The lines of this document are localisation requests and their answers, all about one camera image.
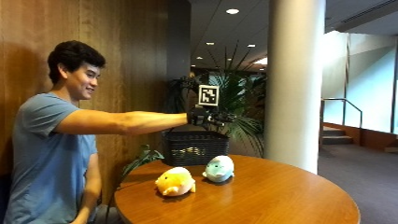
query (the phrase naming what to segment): stuffed animal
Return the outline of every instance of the stuffed animal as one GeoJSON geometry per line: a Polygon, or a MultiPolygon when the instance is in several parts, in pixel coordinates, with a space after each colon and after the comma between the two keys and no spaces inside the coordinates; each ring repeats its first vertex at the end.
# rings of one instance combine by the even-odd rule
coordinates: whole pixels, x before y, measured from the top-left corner
{"type": "Polygon", "coordinates": [[[158,190],[163,196],[179,196],[190,190],[195,192],[195,180],[183,167],[174,167],[162,173],[155,181],[158,190]]]}
{"type": "Polygon", "coordinates": [[[206,177],[213,182],[222,182],[230,176],[234,176],[234,162],[227,156],[214,157],[206,166],[205,172],[202,172],[203,177],[206,177]]]}

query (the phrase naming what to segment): apriltag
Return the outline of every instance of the apriltag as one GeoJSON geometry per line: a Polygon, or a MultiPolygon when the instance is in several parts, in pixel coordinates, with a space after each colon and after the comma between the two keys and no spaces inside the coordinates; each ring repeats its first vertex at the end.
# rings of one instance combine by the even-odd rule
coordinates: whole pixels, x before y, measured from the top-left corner
{"type": "Polygon", "coordinates": [[[218,106],[218,86],[198,86],[198,105],[218,106]]]}

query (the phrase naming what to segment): black wicker basket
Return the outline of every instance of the black wicker basket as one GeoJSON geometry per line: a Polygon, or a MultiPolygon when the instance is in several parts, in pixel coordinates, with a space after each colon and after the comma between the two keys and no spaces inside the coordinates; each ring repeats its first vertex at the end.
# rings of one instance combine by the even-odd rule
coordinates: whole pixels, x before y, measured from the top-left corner
{"type": "Polygon", "coordinates": [[[206,165],[229,151],[229,137],[210,131],[162,133],[162,156],[170,166],[206,165]]]}

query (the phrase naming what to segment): man's right arm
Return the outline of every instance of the man's right arm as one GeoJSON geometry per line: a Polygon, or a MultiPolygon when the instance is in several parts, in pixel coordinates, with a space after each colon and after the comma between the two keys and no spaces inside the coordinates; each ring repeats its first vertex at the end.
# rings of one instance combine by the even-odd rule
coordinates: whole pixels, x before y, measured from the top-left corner
{"type": "Polygon", "coordinates": [[[108,113],[98,110],[76,110],[58,123],[57,133],[123,134],[153,133],[186,124],[186,114],[162,114],[134,111],[108,113]]]}

